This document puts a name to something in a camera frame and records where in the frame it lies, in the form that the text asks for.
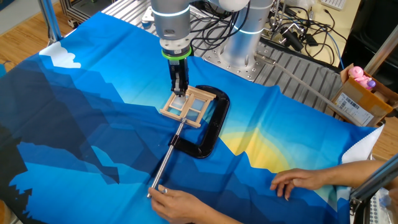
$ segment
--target pink toy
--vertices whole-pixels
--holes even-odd
[[[372,80],[372,78],[367,77],[363,73],[363,69],[361,67],[355,66],[348,70],[348,75],[356,82],[358,82],[361,86],[365,87],[367,90],[376,86],[376,82]]]

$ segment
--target green ring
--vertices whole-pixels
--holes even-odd
[[[178,56],[178,57],[171,57],[171,56],[166,55],[166,54],[163,52],[163,50],[162,50],[162,55],[163,55],[163,57],[165,57],[167,60],[182,60],[182,59],[187,58],[189,55],[191,55],[191,53],[192,53],[192,48],[189,47],[189,51],[188,51],[188,53],[186,53],[185,55],[183,55],[183,56]]]

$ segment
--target metal frame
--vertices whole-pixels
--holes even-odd
[[[38,2],[49,32],[49,45],[62,40],[63,37],[58,26],[57,17],[55,16],[51,0],[38,0]]]
[[[355,214],[354,223],[368,222],[369,203],[373,195],[398,176],[398,154],[378,168],[363,184],[351,191],[351,214]]]
[[[398,45],[398,25],[391,32],[390,36],[383,43],[380,49],[373,56],[371,61],[365,67],[364,71],[370,75],[375,74],[380,65],[386,60],[386,58],[390,55],[390,53],[395,49]]]
[[[91,16],[81,12],[79,10],[74,9],[72,6],[73,4],[70,0],[60,0],[62,12],[68,17],[71,18],[79,23],[85,22]]]

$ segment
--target metal plate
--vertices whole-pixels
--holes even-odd
[[[118,0],[116,3],[110,5],[108,8],[103,10],[103,13],[116,18],[122,19],[129,22],[132,25],[142,28],[141,18],[143,17],[146,9],[150,6],[149,0]],[[191,7],[191,21],[199,18],[207,17],[204,13],[200,12],[198,9]],[[205,22],[194,22],[191,25],[192,30],[201,29],[207,25],[210,21]],[[152,26],[146,31],[151,34],[156,35],[155,27]],[[216,30],[211,34],[211,37],[219,37],[222,29]],[[191,33],[190,38],[198,37],[199,32]],[[208,49],[202,40],[194,40],[193,44],[201,49]],[[294,55],[285,53],[273,49],[270,46],[265,46],[259,43],[258,49],[263,52],[265,56],[268,56],[277,61],[277,63],[284,66],[286,69],[290,70],[297,77],[301,78],[304,82],[309,84],[312,88],[318,90],[323,96],[329,100],[334,97],[337,91],[341,87],[340,75],[334,71],[323,67],[317,63],[296,57]],[[213,50],[195,50],[195,56],[203,57],[206,61],[211,61],[211,63],[217,64],[217,59],[212,57],[216,55]],[[264,86],[278,85],[280,91],[292,99],[295,99],[307,106],[315,108],[322,113],[326,113],[336,119],[341,119],[336,113],[326,106],[326,103],[318,99],[315,94],[305,89],[302,85],[299,85],[295,80],[291,79],[288,75],[284,74],[278,68],[272,65],[263,64],[260,62],[256,65],[256,71],[241,71],[241,73],[233,72],[240,77],[243,77],[251,82],[258,83]],[[230,72],[232,68],[228,68],[228,65],[224,66],[225,70]]]

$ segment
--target white paper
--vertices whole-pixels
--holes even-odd
[[[344,93],[341,93],[341,95],[338,97],[336,105],[355,118],[363,126],[368,125],[373,119],[373,115],[371,113],[364,110]]]

